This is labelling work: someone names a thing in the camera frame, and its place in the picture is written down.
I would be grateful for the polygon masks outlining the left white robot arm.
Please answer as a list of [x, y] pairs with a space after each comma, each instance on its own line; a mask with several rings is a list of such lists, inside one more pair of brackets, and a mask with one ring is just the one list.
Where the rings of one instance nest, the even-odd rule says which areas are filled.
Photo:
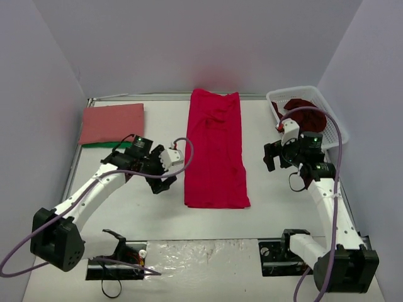
[[64, 272], [82, 259], [129, 262], [135, 251], [122, 235], [105, 228], [94, 238], [85, 238], [81, 232], [102, 203], [132, 176], [144, 176], [153, 194], [168, 190], [177, 180], [168, 171], [184, 162], [182, 152], [175, 143], [169, 148], [152, 144], [136, 135], [124, 151], [113, 148], [90, 180], [72, 196], [51, 210], [38, 210], [33, 217], [31, 253]]

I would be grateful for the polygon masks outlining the bright red t shirt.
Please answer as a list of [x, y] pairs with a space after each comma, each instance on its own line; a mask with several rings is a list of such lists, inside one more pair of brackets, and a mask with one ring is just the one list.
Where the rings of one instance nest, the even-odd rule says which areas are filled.
[[189, 208], [250, 207], [242, 162], [241, 104], [238, 93], [225, 96], [195, 89], [186, 132], [184, 203]]

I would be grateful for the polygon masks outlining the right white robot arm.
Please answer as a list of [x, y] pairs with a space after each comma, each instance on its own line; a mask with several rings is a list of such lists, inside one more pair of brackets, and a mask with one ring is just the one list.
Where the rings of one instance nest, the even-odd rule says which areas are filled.
[[309, 268], [319, 291], [363, 294], [375, 276], [378, 254], [365, 246], [353, 226], [336, 167], [325, 161], [321, 145], [320, 133], [303, 132], [287, 142], [278, 140], [264, 146], [263, 161], [270, 172], [275, 169], [275, 158], [284, 169], [297, 168], [296, 175], [313, 199], [326, 238], [322, 246], [307, 230], [286, 229], [274, 261], [299, 262]]

